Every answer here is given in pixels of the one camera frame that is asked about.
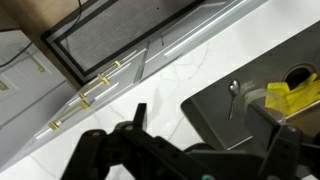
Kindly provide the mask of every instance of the stainless steel sink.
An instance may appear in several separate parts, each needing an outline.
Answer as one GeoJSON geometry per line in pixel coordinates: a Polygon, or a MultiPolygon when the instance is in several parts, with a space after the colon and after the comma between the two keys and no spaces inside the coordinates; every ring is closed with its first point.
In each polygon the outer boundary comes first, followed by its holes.
{"type": "MultiPolygon", "coordinates": [[[[244,125],[244,93],[265,88],[269,82],[289,81],[294,85],[310,73],[319,74],[319,52],[320,22],[188,98],[181,108],[205,142],[217,150],[233,149],[251,139],[244,125]],[[228,86],[233,79],[240,81],[241,90],[234,101],[234,118],[228,120],[231,102],[228,86]]],[[[315,135],[320,129],[318,104],[287,122],[315,135]]]]}

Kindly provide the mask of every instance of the drawer handle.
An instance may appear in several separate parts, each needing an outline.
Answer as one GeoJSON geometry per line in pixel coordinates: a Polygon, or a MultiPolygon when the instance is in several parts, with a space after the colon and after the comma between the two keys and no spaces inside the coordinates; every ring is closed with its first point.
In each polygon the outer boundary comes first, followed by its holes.
{"type": "Polygon", "coordinates": [[[0,91],[4,91],[4,90],[8,90],[8,86],[3,83],[2,81],[0,81],[0,91]]]}
{"type": "Polygon", "coordinates": [[[78,94],[80,99],[85,100],[87,93],[89,91],[91,91],[92,89],[94,89],[95,87],[99,86],[101,83],[109,85],[110,84],[109,80],[106,77],[103,77],[102,74],[104,74],[105,72],[107,72],[108,70],[110,70],[113,67],[119,67],[119,66],[120,66],[119,61],[115,61],[103,73],[99,73],[97,75],[98,80],[95,81],[94,83],[92,83],[89,87],[87,87],[85,90],[83,90],[81,93],[78,94]]]}
{"type": "Polygon", "coordinates": [[[115,62],[113,62],[109,67],[107,67],[107,69],[106,70],[104,70],[101,74],[105,74],[107,71],[109,71],[110,69],[112,69],[113,67],[120,67],[121,66],[121,64],[120,64],[120,62],[119,61],[115,61],[115,62]]]}
{"type": "Polygon", "coordinates": [[[28,57],[30,57],[31,60],[38,66],[38,71],[39,71],[40,73],[46,71],[46,70],[44,69],[44,67],[33,57],[33,55],[32,55],[31,53],[29,53],[28,51],[25,51],[25,53],[26,53],[26,55],[27,55],[28,57]]]}
{"type": "Polygon", "coordinates": [[[57,124],[59,120],[61,120],[62,118],[64,118],[65,116],[67,116],[68,114],[70,114],[71,112],[73,112],[74,110],[76,110],[78,107],[81,107],[82,109],[86,110],[90,107],[90,105],[85,102],[85,101],[81,101],[79,102],[77,105],[71,107],[69,110],[67,110],[66,112],[62,113],[59,117],[57,117],[55,120],[53,120],[50,124],[48,124],[48,126],[52,129],[52,130],[57,130],[59,129],[59,125],[57,124]]]}

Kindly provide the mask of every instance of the kitchen cabinet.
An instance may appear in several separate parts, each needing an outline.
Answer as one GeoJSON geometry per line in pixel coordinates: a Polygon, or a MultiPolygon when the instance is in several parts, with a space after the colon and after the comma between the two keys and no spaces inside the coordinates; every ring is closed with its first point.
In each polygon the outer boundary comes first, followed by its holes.
{"type": "Polygon", "coordinates": [[[146,52],[146,49],[142,49],[128,59],[117,61],[115,64],[118,65],[111,66],[105,73],[98,74],[100,77],[92,80],[74,95],[37,133],[35,139],[40,140],[47,135],[53,137],[62,133],[128,89],[133,88],[137,84],[135,82],[136,74],[146,52]]]}
{"type": "MultiPolygon", "coordinates": [[[[0,64],[29,43],[20,30],[0,32],[0,64]]],[[[14,159],[74,93],[35,45],[0,68],[0,168],[14,159]]]]}
{"type": "MultiPolygon", "coordinates": [[[[1,32],[0,57],[2,62],[9,61],[29,42],[30,40],[19,30],[1,32]]],[[[61,73],[34,45],[13,63],[1,68],[0,72],[0,81],[6,86],[0,92],[0,109],[3,112],[0,126],[7,121],[12,121],[16,115],[65,81],[61,73]]]]}
{"type": "Polygon", "coordinates": [[[142,78],[221,32],[267,0],[208,0],[150,40],[142,78]]]}

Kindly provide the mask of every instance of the white countertop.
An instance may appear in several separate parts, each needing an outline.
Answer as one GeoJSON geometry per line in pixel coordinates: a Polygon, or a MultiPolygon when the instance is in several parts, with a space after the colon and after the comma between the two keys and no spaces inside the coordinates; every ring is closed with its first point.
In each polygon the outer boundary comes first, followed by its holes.
{"type": "MultiPolygon", "coordinates": [[[[200,142],[181,103],[319,20],[319,0],[270,0],[5,170],[0,179],[60,179],[83,132],[111,133],[117,123],[133,119],[141,102],[148,106],[149,134],[160,135],[181,149],[200,142]]],[[[132,178],[117,168],[108,179],[132,178]]]]}

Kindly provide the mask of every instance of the black frame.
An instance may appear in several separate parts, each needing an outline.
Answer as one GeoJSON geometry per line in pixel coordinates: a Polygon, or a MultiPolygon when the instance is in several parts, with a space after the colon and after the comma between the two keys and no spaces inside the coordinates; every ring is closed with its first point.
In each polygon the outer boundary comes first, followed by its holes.
{"type": "MultiPolygon", "coordinates": [[[[93,4],[95,4],[98,0],[90,0],[87,1],[85,4],[82,5],[82,9],[83,11],[85,11],[86,9],[88,9],[90,6],[92,6],[93,4]]],[[[121,49],[119,49],[118,51],[114,52],[113,54],[111,54],[110,56],[104,58],[103,60],[101,60],[99,63],[97,63],[96,65],[94,65],[93,67],[91,67],[90,69],[84,71],[81,66],[76,62],[76,60],[71,56],[71,54],[62,46],[61,41],[63,41],[65,38],[67,38],[69,35],[71,35],[73,32],[75,32],[76,30],[78,30],[79,28],[81,28],[83,25],[85,25],[88,21],[90,21],[91,19],[93,19],[94,17],[96,17],[97,15],[99,15],[101,12],[103,12],[104,10],[108,9],[109,7],[111,7],[114,3],[116,3],[118,0],[109,0],[106,3],[104,3],[101,7],[97,8],[96,10],[94,10],[92,13],[90,13],[87,17],[83,18],[82,20],[80,20],[75,26],[74,28],[72,28],[69,32],[68,35],[66,35],[65,33],[63,33],[62,35],[60,35],[58,38],[56,38],[55,40],[53,40],[53,42],[60,48],[60,50],[64,53],[64,55],[66,55],[66,57],[70,60],[70,62],[76,67],[76,69],[83,75],[83,76],[88,76],[90,75],[92,72],[96,71],[98,68],[100,68],[101,66],[105,65],[106,63],[112,61],[114,58],[116,58],[117,56],[121,55],[123,52],[125,52],[127,49],[133,47],[134,45],[138,44],[139,42],[141,42],[142,40],[144,40],[145,38],[147,38],[148,36],[152,35],[154,32],[156,32],[157,30],[163,28],[165,25],[167,25],[168,23],[170,23],[172,20],[182,16],[183,14],[185,14],[186,12],[190,11],[192,8],[194,8],[196,5],[200,4],[201,2],[203,2],[204,0],[194,0],[194,2],[192,2],[191,4],[189,4],[188,6],[184,7],[183,9],[181,9],[180,11],[178,11],[177,13],[175,13],[174,15],[170,16],[169,18],[167,18],[166,20],[162,21],[160,24],[156,25],[155,27],[151,28],[150,30],[148,30],[147,32],[145,32],[144,34],[142,34],[141,36],[139,36],[138,38],[134,39],[133,41],[131,41],[130,43],[128,43],[127,45],[123,46],[121,49]]],[[[80,77],[78,77],[78,75],[75,73],[74,69],[72,69],[69,64],[64,60],[64,58],[61,57],[61,55],[51,46],[50,42],[48,42],[46,40],[46,38],[50,37],[51,35],[53,35],[54,33],[56,33],[60,28],[62,28],[65,24],[72,22],[74,19],[76,19],[79,15],[79,11],[78,9],[76,9],[74,12],[72,12],[70,15],[68,15],[65,19],[63,19],[61,22],[59,22],[58,24],[56,24],[55,26],[53,26],[51,29],[49,29],[48,31],[46,31],[44,34],[41,35],[41,39],[42,41],[48,46],[48,48],[54,53],[54,55],[59,59],[59,61],[67,68],[67,70],[71,73],[71,75],[78,81],[78,83],[80,85],[84,85],[86,84],[88,81],[83,81],[80,77]]]]}

